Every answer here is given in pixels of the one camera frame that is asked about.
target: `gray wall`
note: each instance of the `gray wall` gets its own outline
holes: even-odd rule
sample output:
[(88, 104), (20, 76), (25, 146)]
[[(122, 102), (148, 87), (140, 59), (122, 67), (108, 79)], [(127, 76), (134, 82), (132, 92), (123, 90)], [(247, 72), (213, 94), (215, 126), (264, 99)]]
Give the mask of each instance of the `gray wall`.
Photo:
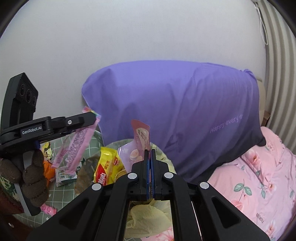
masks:
[(79, 114), (81, 87), (117, 62), (173, 59), (248, 68), (265, 79), (266, 52), (250, 0), (30, 0), (0, 39), (0, 110), (25, 72), (35, 118)]

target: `hand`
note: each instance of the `hand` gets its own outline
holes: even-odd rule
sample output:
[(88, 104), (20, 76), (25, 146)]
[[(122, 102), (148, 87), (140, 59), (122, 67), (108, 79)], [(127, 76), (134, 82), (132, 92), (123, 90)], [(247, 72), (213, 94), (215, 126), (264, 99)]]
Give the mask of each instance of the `hand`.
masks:
[(0, 161), (0, 174), (12, 183), (19, 183), (24, 180), (22, 186), (23, 194), (30, 199), (35, 207), (40, 207), (48, 199), (48, 188), (44, 177), (43, 154), (41, 150), (36, 150), (33, 154), (32, 165), (27, 167), (22, 173), (8, 159)]

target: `round metal bolt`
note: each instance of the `round metal bolt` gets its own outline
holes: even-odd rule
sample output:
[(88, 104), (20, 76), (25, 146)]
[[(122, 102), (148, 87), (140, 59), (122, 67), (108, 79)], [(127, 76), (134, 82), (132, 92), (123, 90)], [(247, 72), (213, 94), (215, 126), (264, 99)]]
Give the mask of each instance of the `round metal bolt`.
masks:
[(208, 189), (209, 188), (209, 184), (208, 183), (206, 183), (206, 182), (202, 182), (202, 183), (200, 183), (200, 187), (202, 188), (202, 189)]
[(98, 190), (100, 190), (101, 187), (102, 187), (102, 185), (99, 184), (99, 183), (95, 183), (95, 184), (93, 184), (93, 185), (91, 186), (92, 190), (94, 190), (94, 191), (98, 191)]
[(129, 178), (129, 179), (136, 179), (136, 178), (137, 178), (137, 174), (131, 172), (131, 173), (128, 174), (128, 178)]
[(166, 178), (172, 178), (173, 176), (174, 176), (174, 174), (171, 173), (171, 172), (166, 172), (166, 173), (165, 173), (165, 177), (166, 177)]

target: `pink plastic packaging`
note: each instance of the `pink plastic packaging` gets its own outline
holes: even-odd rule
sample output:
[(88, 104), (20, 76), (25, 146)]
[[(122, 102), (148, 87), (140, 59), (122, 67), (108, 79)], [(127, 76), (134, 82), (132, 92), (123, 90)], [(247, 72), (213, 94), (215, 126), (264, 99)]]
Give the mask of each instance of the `pink plastic packaging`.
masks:
[(134, 163), (143, 160), (144, 150), (151, 148), (149, 141), (150, 126), (139, 120), (132, 120), (131, 126), (133, 127), (134, 139), (117, 150), (127, 173), (131, 172)]
[(86, 147), (88, 146), (91, 140), (91, 137), (93, 136), (94, 131), (96, 130), (98, 123), (101, 120), (101, 116), (95, 113), (94, 111), (92, 111), (88, 107), (84, 107), (82, 112), (83, 113), (93, 112), (94, 114), (96, 114), (95, 123), (91, 126), (77, 129), (74, 135), (72, 136), (71, 142), (70, 142), (70, 139), (67, 137), (66, 141), (63, 143), (63, 146), (61, 147), (60, 151), (58, 152), (52, 164), (52, 167), (58, 168), (62, 160), (64, 159), (64, 157), (68, 155), (66, 159), (67, 167), (65, 170), (65, 174), (68, 174), (68, 175), (75, 175), (76, 168), (82, 158), (82, 155)]
[(53, 216), (53, 215), (55, 215), (57, 213), (56, 208), (48, 206), (45, 203), (40, 208), (44, 213), (49, 214), (51, 216)]

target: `purple fabric cover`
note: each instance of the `purple fabric cover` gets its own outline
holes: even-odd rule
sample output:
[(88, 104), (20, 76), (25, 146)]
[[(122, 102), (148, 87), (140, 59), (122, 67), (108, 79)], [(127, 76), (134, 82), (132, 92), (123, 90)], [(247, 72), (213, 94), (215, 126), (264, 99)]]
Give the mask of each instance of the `purple fabric cover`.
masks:
[(249, 70), (185, 61), (119, 63), (93, 73), (82, 95), (102, 115), (105, 145), (133, 138), (131, 120), (140, 120), (187, 182), (264, 140), (259, 90)]

